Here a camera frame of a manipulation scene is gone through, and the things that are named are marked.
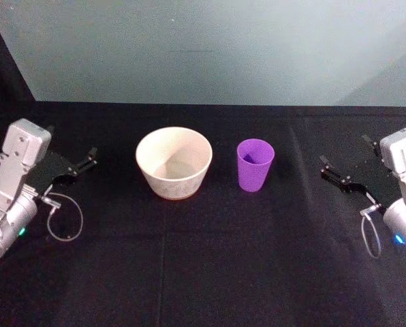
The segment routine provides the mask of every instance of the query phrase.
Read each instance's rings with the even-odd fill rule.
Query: bowl rim
[[[164,177],[158,177],[155,176],[153,174],[148,173],[146,170],[144,170],[140,164],[140,161],[138,159],[138,150],[140,149],[141,143],[147,138],[149,137],[151,134],[157,133],[161,130],[164,129],[184,129],[186,131],[190,131],[193,134],[196,134],[200,137],[203,138],[203,140],[207,143],[208,147],[209,147],[209,160],[208,162],[204,165],[204,167],[202,169],[200,169],[198,172],[196,172],[195,174],[192,174],[190,176],[187,177],[182,177],[182,178],[164,178]],[[193,179],[194,177],[199,176],[201,173],[205,172],[208,170],[210,163],[212,162],[212,156],[213,156],[213,151],[212,151],[212,146],[210,145],[210,142],[208,141],[208,139],[206,137],[204,137],[203,134],[199,133],[198,131],[195,131],[193,129],[187,128],[187,127],[181,127],[181,126],[167,126],[167,127],[162,127],[159,129],[156,129],[154,131],[151,131],[150,133],[148,133],[147,135],[145,135],[145,137],[143,137],[141,139],[141,141],[138,143],[138,145],[136,146],[136,150],[135,150],[135,158],[136,158],[136,163],[138,165],[138,167],[141,169],[141,171],[147,175],[149,175],[150,177],[153,177],[159,181],[165,181],[165,182],[181,182],[181,181],[188,181],[190,179]]]

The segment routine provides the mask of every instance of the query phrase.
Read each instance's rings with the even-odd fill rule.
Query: black table surface
[[[358,214],[369,203],[319,175],[322,154],[339,168],[371,155],[361,135],[406,127],[406,108],[0,104],[0,149],[21,117],[54,125],[50,149],[72,161],[96,146],[99,164],[58,188],[83,209],[77,240],[50,237],[42,205],[0,260],[0,326],[406,326],[406,250],[376,217],[383,253],[370,258]],[[212,144],[186,200],[157,197],[135,161],[165,126]],[[246,138],[276,152],[256,193],[237,181]]]

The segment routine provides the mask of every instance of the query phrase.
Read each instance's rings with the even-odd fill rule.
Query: cup
[[[238,181],[241,189],[259,191],[275,157],[269,143],[257,138],[242,141],[236,149],[238,156]]]
[[[212,160],[209,141],[184,127],[165,127],[145,136],[136,148],[136,162],[150,188],[167,200],[192,196]]]

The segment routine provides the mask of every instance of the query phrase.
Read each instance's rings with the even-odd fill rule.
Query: cup rim
[[[208,160],[208,162],[204,165],[204,167],[203,167],[202,169],[200,169],[198,172],[196,172],[195,174],[192,174],[192,175],[187,176],[187,177],[182,177],[182,178],[164,178],[164,177],[158,177],[158,176],[155,176],[154,174],[148,173],[148,172],[147,172],[144,168],[142,168],[142,166],[140,165],[140,161],[138,160],[138,149],[140,148],[141,143],[142,143],[149,135],[151,135],[151,134],[153,134],[153,133],[159,132],[159,131],[161,131],[161,130],[163,130],[163,129],[172,129],[172,128],[175,128],[175,129],[184,129],[184,130],[190,131],[191,133],[197,134],[198,136],[201,136],[201,137],[203,138],[203,140],[204,140],[204,141],[207,143],[207,145],[209,146],[209,151],[210,151],[210,152],[209,152],[209,160]],[[140,142],[138,143],[138,145],[136,146],[136,151],[135,151],[136,163],[137,163],[138,167],[141,169],[141,171],[143,171],[143,173],[149,175],[150,177],[153,177],[153,178],[156,178],[156,179],[159,180],[159,181],[165,181],[165,182],[181,182],[181,181],[188,181],[189,179],[193,179],[194,177],[197,177],[198,175],[200,175],[201,173],[205,172],[205,171],[209,168],[209,165],[210,165],[210,163],[211,163],[211,161],[212,161],[212,156],[213,156],[212,146],[210,145],[210,142],[208,141],[207,138],[204,137],[203,134],[201,134],[201,133],[199,133],[198,131],[195,131],[195,130],[193,130],[193,129],[190,129],[190,128],[187,128],[187,127],[181,127],[181,126],[167,126],[167,127],[162,127],[162,128],[156,129],[156,130],[154,130],[154,131],[151,131],[150,133],[148,133],[147,135],[145,135],[145,137],[143,137],[143,138],[141,139],[141,141],[140,141]]]
[[[266,145],[268,145],[271,149],[272,155],[271,155],[271,159],[269,159],[268,161],[264,162],[264,163],[251,163],[248,162],[247,160],[244,160],[244,158],[242,158],[239,154],[239,147],[241,146],[242,143],[248,142],[248,141],[260,141],[265,143]],[[236,147],[236,156],[238,157],[239,160],[241,160],[242,162],[246,162],[247,164],[251,165],[251,166],[265,166],[268,165],[270,162],[272,162],[276,156],[276,153],[274,151],[274,148],[272,147],[271,144],[269,144],[267,141],[261,140],[260,138],[247,138],[246,140],[243,140],[240,144],[238,144],[238,146]]]

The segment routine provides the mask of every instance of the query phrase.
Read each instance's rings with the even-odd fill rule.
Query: cable
[[[371,251],[371,248],[370,248],[370,246],[368,244],[368,241],[366,240],[365,219],[367,219],[369,221],[369,223],[371,224],[371,227],[373,228],[375,239],[377,241],[377,247],[378,247],[378,254],[377,255],[373,255],[373,252]],[[375,229],[373,220],[371,219],[371,217],[369,217],[369,215],[367,213],[363,214],[363,216],[362,216],[362,223],[360,224],[360,229],[362,231],[362,237],[364,238],[365,247],[366,247],[366,250],[368,251],[368,254],[374,259],[380,258],[380,255],[381,255],[380,237],[379,237],[379,234],[377,233],[377,230]]]
[[[52,216],[54,214],[54,211],[56,209],[55,207],[53,207],[52,210],[50,211],[50,214],[48,215],[48,218],[47,218],[47,230],[48,230],[48,232],[50,233],[50,235],[54,239],[59,240],[61,242],[71,242],[72,240],[77,239],[79,237],[80,233],[82,232],[82,229],[83,229],[83,213],[82,213],[82,209],[80,208],[79,204],[75,200],[73,200],[71,197],[66,196],[65,194],[50,192],[49,195],[51,195],[51,196],[61,196],[62,198],[68,199],[68,200],[70,200],[71,202],[74,203],[74,205],[79,210],[79,214],[80,214],[80,228],[79,228],[78,233],[76,235],[74,235],[73,237],[61,238],[61,237],[57,236],[54,232],[52,232],[52,229],[50,228],[50,220],[51,220],[51,218],[52,218]]]

